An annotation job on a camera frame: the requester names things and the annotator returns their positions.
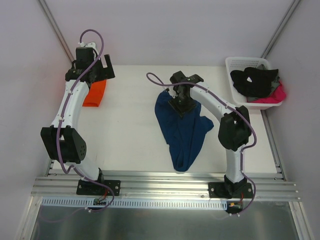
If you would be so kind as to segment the navy blue t-shirt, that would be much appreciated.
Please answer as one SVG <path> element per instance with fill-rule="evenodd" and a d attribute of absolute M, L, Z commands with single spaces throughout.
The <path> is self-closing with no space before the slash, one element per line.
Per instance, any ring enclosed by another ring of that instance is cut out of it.
<path fill-rule="evenodd" d="M 162 91 L 155 102 L 154 112 L 169 146 L 174 170 L 186 172 L 200 153 L 206 134 L 214 128 L 214 123 L 200 115 L 202 105 L 197 101 L 191 112 L 180 117 L 169 104 L 172 99 L 167 91 Z"/>

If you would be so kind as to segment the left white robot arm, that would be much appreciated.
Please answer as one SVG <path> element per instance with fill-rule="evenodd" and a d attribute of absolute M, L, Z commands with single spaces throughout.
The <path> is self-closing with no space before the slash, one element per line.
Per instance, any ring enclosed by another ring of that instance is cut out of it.
<path fill-rule="evenodd" d="M 48 127 L 43 127 L 40 136 L 51 160 L 61 164 L 69 172 L 74 169 L 88 181 L 87 187 L 93 194 L 104 191 L 105 182 L 100 179 L 100 169 L 87 156 L 87 144 L 78 133 L 80 112 L 91 86 L 115 77 L 111 59 L 104 56 L 104 67 L 95 42 L 80 43 L 76 48 L 76 59 L 65 74 L 65 90 L 56 117 Z"/>

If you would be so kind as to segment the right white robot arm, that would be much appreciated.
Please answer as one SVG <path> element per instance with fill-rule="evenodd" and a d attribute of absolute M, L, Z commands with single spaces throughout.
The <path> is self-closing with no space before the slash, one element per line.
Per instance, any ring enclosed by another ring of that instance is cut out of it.
<path fill-rule="evenodd" d="M 170 77 L 176 96 L 169 100 L 170 106 L 184 119 L 200 103 L 219 121 L 218 140 L 226 150 L 226 173 L 224 182 L 212 184 L 213 194 L 231 199 L 244 196 L 248 181 L 243 173 L 243 148 L 252 134 L 249 111 L 236 107 L 210 92 L 204 80 L 197 74 L 185 76 L 182 71 Z"/>

